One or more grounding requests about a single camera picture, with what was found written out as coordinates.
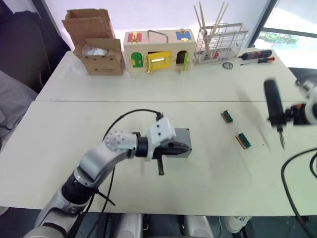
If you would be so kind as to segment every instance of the white sneaker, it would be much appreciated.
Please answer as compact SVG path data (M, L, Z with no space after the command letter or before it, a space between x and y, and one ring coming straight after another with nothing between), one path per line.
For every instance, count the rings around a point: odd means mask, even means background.
M8 209L8 207L0 207L0 216L3 215Z
M239 232L251 219L248 216L241 216L241 217L224 217L224 223L226 224L227 230L231 233Z

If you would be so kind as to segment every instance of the white table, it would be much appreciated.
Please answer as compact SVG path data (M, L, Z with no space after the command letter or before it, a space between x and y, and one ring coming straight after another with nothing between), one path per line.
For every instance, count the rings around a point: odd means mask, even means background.
M102 138L124 112L149 108L164 112L175 127L191 131L188 159L164 158L165 175L156 161L142 158L117 165L110 212L195 215L293 215L280 178L284 161L315 147L317 127L287 126L285 151L266 121L265 102L188 103L32 103L0 154L0 206L41 209L65 182L81 156ZM228 109L234 123L220 112ZM115 129L144 134L154 122L149 113L135 113ZM252 147L244 150L234 135L243 132ZM302 215L317 214L316 179L310 156L292 162L286 171L290 192ZM109 178L100 190L107 191ZM92 211L100 211L97 196Z
M243 49L255 51L255 48ZM275 77L283 101L302 101L294 87L296 78L273 53L273 63L232 61L231 70L221 64L201 64L187 72L124 72L123 76L89 76L84 65L67 52L37 101L81 102L240 102L265 101L263 82Z

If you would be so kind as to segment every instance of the wire rack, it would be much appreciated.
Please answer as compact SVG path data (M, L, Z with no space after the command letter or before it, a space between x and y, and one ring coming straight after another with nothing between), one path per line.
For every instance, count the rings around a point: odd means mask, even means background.
M198 63L220 63L237 57L248 33L243 23L207 26L201 28L195 48Z

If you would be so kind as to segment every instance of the screwdriver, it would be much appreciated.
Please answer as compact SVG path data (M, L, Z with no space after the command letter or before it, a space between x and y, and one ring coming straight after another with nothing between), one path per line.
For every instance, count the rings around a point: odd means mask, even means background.
M244 53L243 55L239 56L238 58L241 58L243 60L253 60L253 59L269 57L271 55L272 55L271 50L253 51L253 52Z
M266 57L266 58L258 59L258 61L249 62L249 63L271 63L274 60L275 60L274 56L269 56L269 57Z

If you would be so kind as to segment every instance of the yellow door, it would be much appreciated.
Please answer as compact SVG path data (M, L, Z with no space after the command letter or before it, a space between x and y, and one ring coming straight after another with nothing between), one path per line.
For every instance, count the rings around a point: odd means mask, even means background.
M155 69L169 67L171 63L171 55L172 51L162 51L148 54L148 73L152 73Z

